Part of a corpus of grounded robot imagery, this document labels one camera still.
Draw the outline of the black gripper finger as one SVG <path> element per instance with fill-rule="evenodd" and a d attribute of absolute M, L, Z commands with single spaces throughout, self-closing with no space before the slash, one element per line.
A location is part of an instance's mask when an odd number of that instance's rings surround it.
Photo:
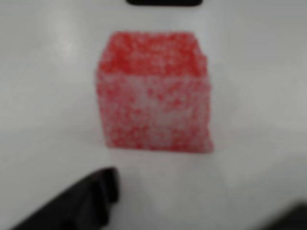
<path fill-rule="evenodd" d="M 271 230 L 306 230 L 307 204 L 302 203 L 282 214 L 270 225 Z"/>
<path fill-rule="evenodd" d="M 119 171 L 108 167 L 79 180 L 13 230 L 101 230 L 119 201 Z"/>

